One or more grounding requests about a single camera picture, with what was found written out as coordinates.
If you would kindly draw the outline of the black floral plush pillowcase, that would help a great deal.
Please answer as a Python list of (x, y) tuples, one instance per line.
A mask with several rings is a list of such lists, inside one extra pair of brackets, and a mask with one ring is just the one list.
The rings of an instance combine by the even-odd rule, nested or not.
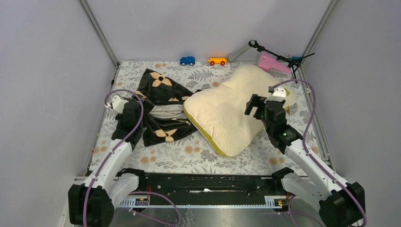
[[(183, 104), (193, 93), (174, 80), (151, 69), (146, 69), (135, 92), (135, 96), (124, 98), (138, 101), (142, 107), (142, 121), (127, 141), (134, 147), (139, 139), (149, 147), (165, 142), (174, 142), (196, 132), (183, 111)], [(121, 126), (121, 113), (118, 113), (116, 130), (112, 139), (123, 139), (130, 131)]]

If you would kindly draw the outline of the white quilted pillow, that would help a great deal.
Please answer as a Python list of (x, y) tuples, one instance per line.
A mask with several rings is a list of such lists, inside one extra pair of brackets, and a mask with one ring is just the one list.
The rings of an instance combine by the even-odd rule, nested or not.
[(234, 157), (262, 130), (262, 121), (245, 115), (253, 94), (269, 97), (270, 86), (280, 80), (252, 64), (240, 65), (218, 87), (208, 88), (187, 98), (183, 111), (217, 153)]

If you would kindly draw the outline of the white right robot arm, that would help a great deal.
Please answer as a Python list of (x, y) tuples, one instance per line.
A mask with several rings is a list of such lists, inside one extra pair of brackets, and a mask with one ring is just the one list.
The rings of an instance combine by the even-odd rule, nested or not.
[(290, 169), (281, 169), (271, 182), (273, 192), (289, 192), (301, 198), (318, 212), (327, 227), (353, 227), (359, 221), (365, 227), (364, 188), (357, 182), (349, 183), (318, 158), (301, 134), (287, 123), (284, 103), (284, 97), (279, 95), (253, 94), (245, 109), (249, 115), (256, 108), (254, 118), (262, 120), (270, 143), (296, 162), (310, 179), (303, 180)]

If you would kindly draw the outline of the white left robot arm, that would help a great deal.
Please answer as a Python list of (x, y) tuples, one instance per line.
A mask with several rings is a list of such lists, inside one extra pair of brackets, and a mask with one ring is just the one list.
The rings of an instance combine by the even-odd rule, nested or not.
[(113, 105), (121, 112), (112, 142), (101, 163), (81, 184), (68, 191), (69, 220), (84, 227), (110, 226), (115, 208), (133, 191), (142, 194), (147, 182), (135, 174), (115, 177), (142, 136), (144, 106), (141, 101), (119, 101)]

